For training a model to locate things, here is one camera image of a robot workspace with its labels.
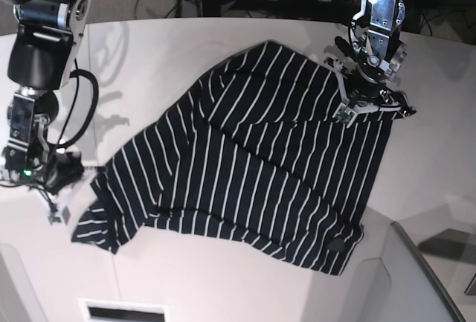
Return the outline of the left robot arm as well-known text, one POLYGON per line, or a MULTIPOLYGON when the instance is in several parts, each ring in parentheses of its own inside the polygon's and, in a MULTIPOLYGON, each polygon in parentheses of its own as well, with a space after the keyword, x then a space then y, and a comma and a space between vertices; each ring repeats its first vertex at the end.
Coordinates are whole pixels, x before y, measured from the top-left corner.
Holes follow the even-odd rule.
POLYGON ((399 38, 406 15, 404 0, 358 1, 348 39, 335 38, 335 45, 355 68, 331 57, 324 61, 335 74, 341 98, 332 118, 347 128, 374 113, 403 118, 415 113, 406 95, 390 88, 407 56, 407 45, 399 38))

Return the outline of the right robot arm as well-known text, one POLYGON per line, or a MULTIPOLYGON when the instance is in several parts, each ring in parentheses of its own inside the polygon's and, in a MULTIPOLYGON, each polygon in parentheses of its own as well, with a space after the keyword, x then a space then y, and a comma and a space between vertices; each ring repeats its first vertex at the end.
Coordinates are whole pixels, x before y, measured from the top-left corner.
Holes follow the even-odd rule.
POLYGON ((13 7, 18 22, 7 76, 18 84, 7 109, 8 136, 1 151, 1 186, 35 190, 50 223, 67 224, 67 207, 52 201, 66 187, 80 188, 85 179, 82 156, 68 148, 83 137, 99 99, 96 77, 77 65, 91 0, 1 0, 13 7), (92 99, 84 124, 67 141, 48 141, 49 126, 60 105, 55 95, 70 79, 87 79, 92 99))

